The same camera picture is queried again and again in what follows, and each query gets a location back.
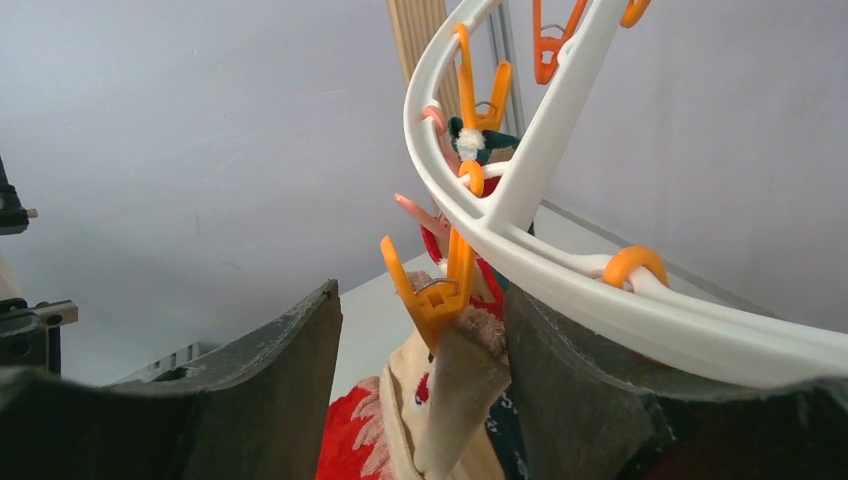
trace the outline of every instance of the red fabric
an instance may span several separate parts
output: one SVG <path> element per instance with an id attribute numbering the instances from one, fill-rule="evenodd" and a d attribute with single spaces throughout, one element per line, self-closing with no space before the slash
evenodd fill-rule
<path id="1" fill-rule="evenodd" d="M 360 477 L 359 472 L 374 449 L 372 445 L 362 445 L 354 450 L 353 444 L 359 431 L 365 426 L 367 418 L 354 418 L 356 406 L 369 395 L 368 391 L 353 387 L 346 396 L 339 398 L 327 410 L 327 422 L 324 425 L 324 440 L 321 444 L 321 457 L 318 459 L 318 473 L 315 480 L 377 480 L 378 475 Z"/>

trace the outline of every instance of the curved white bar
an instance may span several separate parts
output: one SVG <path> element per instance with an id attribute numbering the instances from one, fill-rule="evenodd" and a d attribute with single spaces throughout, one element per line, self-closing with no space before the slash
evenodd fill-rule
<path id="1" fill-rule="evenodd" d="M 560 52 L 550 83 L 513 159 L 497 167 L 497 190 L 476 199 L 441 156 L 432 120 L 421 111 L 458 47 L 462 22 L 473 32 L 500 3 L 465 0 L 419 61 L 404 104 L 413 164 L 436 204 L 483 258 L 513 283 L 605 337 L 663 363 L 716 380 L 770 387 L 848 375 L 848 335 L 783 322 L 680 295 L 644 269 L 634 293 L 598 277 L 608 255 L 572 255 L 525 233 L 565 151 L 571 130 L 618 29 L 628 0 L 594 0 L 578 33 Z M 495 165 L 487 177 L 496 176 Z"/>

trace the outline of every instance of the navy patterned fabric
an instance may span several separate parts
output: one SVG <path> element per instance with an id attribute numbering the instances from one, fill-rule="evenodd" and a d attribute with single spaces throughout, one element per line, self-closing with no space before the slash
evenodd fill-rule
<path id="1" fill-rule="evenodd" d="M 507 387 L 489 408 L 486 433 L 503 468 L 504 480 L 528 480 L 530 471 L 518 424 L 518 410 L 512 400 L 512 386 Z"/>

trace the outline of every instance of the wall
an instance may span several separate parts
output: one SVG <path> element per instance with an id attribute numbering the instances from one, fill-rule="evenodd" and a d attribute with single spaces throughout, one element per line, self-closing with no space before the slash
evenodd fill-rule
<path id="1" fill-rule="evenodd" d="M 41 217 L 3 249 L 75 300 L 71 378 L 116 380 L 422 251 L 383 0 L 6 2 L 0 155 Z"/>
<path id="2" fill-rule="evenodd" d="M 545 2 L 543 24 L 572 2 Z M 532 17 L 511 2 L 529 121 Z M 783 318 L 848 332 L 848 3 L 652 2 L 548 199 Z"/>

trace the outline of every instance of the beige fabric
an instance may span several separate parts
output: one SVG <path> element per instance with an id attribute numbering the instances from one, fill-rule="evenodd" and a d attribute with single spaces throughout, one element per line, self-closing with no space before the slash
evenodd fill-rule
<path id="1" fill-rule="evenodd" d="M 457 334 L 443 333 L 440 340 L 441 353 L 439 356 L 444 362 L 441 367 L 438 367 L 440 375 L 444 373 L 445 368 L 450 367 L 450 364 L 457 363 L 450 360 L 451 356 L 443 348 L 451 348 L 450 346 L 461 346 L 463 349 L 473 348 L 469 347 L 468 343 L 470 342 L 465 339 L 458 339 L 455 335 Z M 451 396 L 447 395 L 441 402 L 436 400 L 439 394 L 436 389 L 454 386 L 457 379 L 466 380 L 465 387 L 469 385 L 465 374 L 462 374 L 461 377 L 442 375 L 444 381 L 439 382 L 436 379 L 437 372 L 434 371 L 433 364 L 428 362 L 428 355 L 429 351 L 426 345 L 424 345 L 418 333 L 414 332 L 398 350 L 392 353 L 389 365 L 386 366 L 380 377 L 380 403 L 383 408 L 385 435 L 392 470 L 396 478 L 398 480 L 502 480 L 503 471 L 486 435 L 483 421 L 488 411 L 488 405 L 491 405 L 494 397 L 506 387 L 506 383 L 509 381 L 508 372 L 506 372 L 505 382 L 494 382 L 497 383 L 496 387 L 487 386 L 487 389 L 500 388 L 495 392 L 494 397 L 488 403 L 474 403 L 473 412 L 468 414 L 471 411 L 468 408 L 472 404 L 471 402 L 482 400 L 478 398 L 480 389 L 452 388 L 451 391 L 455 395 L 457 392 L 467 392 L 469 395 L 459 395 L 458 398 L 449 398 Z M 423 406 L 418 406 L 414 400 L 415 390 L 424 373 L 430 373 L 434 381 L 430 383 L 430 401 Z M 450 403 L 448 402 L 458 402 L 459 410 L 454 410 L 455 413 L 451 413 L 451 409 L 448 408 Z M 433 418 L 430 418 L 432 405 L 435 405 L 437 412 L 434 413 L 438 413 L 438 416 L 434 415 Z M 425 435 L 429 435 L 435 441 L 428 442 L 430 445 L 427 447 L 429 452 L 416 453 L 416 446 L 420 445 L 419 442 Z M 451 445 L 452 450 L 445 451 L 439 448 L 440 441 L 446 445 Z M 415 460 L 419 461 L 419 465 L 425 465 L 426 475 L 419 473 Z"/>

